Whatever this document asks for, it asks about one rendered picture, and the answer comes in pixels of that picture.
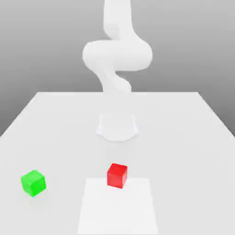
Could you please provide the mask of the small red cube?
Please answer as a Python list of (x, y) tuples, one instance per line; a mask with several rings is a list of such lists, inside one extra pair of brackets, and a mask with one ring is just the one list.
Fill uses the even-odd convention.
[(128, 167), (112, 163), (107, 171), (107, 185), (122, 189), (127, 180)]

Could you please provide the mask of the small green cube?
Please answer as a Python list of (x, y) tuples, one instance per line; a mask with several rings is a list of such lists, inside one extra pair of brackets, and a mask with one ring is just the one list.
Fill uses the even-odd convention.
[(21, 177), (23, 190), (31, 197), (34, 197), (46, 189), (45, 177), (37, 170), (23, 175)]

